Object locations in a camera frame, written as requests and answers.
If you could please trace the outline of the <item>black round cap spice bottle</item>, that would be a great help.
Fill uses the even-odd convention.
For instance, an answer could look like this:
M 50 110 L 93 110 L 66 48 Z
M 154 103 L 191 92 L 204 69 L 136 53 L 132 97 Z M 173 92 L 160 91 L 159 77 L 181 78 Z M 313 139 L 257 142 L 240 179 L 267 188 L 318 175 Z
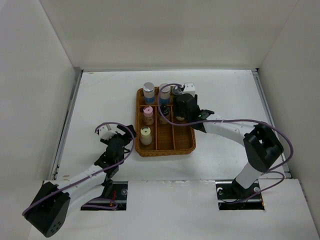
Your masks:
M 178 121 L 184 121 L 185 120 L 184 115 L 182 113 L 177 113 L 174 116 Z

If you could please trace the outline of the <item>grey lid grinder bottle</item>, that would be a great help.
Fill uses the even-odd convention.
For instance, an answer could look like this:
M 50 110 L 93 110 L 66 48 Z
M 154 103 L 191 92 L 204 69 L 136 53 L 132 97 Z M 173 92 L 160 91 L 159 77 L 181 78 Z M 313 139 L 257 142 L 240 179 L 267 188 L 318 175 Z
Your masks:
M 183 90 L 184 88 L 182 86 L 173 86 L 172 89 L 171 89 L 171 92 L 173 94 L 174 97 L 178 97 L 178 96 L 181 96 L 183 94 Z

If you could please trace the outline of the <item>yellow cap spice bottle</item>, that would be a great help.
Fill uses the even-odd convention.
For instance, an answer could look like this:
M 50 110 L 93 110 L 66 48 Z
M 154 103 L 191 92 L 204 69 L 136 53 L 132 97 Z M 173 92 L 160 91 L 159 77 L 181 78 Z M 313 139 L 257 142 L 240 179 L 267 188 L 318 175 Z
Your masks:
M 145 146 L 152 143 L 151 129 L 148 126 L 144 126 L 140 129 L 140 142 Z

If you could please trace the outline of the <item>pink cap spice bottle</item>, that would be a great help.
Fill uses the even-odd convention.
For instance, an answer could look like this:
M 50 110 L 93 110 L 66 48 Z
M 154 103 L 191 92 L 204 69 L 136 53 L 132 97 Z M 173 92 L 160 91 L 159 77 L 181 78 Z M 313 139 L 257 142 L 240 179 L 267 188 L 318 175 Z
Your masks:
M 148 126 L 155 122 L 154 109 L 150 105 L 147 105 L 143 108 L 143 122 Z

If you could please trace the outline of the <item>silver lid blue label jar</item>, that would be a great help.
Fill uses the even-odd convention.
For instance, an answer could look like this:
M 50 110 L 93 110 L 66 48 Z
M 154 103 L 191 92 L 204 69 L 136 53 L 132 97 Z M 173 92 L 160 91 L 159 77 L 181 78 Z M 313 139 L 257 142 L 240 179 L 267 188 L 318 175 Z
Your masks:
M 144 101 L 147 105 L 153 105 L 156 101 L 155 99 L 155 86 L 151 82 L 146 82 L 143 85 L 143 96 Z

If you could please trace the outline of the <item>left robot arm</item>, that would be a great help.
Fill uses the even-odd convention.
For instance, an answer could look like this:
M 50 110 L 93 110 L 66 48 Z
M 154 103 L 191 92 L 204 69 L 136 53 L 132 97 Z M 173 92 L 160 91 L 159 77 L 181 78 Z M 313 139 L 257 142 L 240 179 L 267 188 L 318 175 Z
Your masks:
M 96 127 L 95 133 L 106 145 L 102 155 L 84 172 L 67 181 L 44 183 L 22 216 L 46 238 L 63 226 L 74 210 L 95 198 L 108 199 L 112 195 L 113 176 L 132 153 L 127 145 L 134 144 L 137 133 L 133 125 L 118 123 L 121 132 L 112 131 L 110 123 Z

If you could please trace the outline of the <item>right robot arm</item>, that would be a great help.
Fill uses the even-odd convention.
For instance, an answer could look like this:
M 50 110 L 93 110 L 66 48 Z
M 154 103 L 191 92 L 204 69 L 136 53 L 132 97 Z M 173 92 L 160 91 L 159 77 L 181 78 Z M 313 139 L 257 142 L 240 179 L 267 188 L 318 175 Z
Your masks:
M 231 184 L 233 194 L 243 198 L 250 192 L 253 183 L 271 168 L 283 153 L 284 148 L 273 130 L 262 123 L 246 125 L 228 122 L 207 109 L 200 109 L 197 96 L 189 93 L 173 98 L 174 113 L 203 133 L 215 134 L 232 140 L 245 149 L 247 164 Z

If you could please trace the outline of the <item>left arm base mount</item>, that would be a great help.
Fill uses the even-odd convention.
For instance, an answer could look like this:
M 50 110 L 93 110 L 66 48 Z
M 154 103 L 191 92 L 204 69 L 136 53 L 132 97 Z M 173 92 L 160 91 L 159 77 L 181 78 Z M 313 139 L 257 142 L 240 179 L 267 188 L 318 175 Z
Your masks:
M 109 179 L 82 195 L 88 202 L 81 211 L 125 211 L 127 209 L 128 181 Z

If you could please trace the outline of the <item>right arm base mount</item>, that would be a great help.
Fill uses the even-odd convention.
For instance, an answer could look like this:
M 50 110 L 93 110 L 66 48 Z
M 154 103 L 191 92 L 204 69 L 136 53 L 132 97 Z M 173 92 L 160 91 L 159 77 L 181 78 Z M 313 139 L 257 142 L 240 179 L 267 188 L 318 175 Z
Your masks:
M 258 193 L 260 184 L 258 180 L 245 189 L 231 179 L 215 181 L 218 208 L 221 211 L 264 210 L 262 194 Z

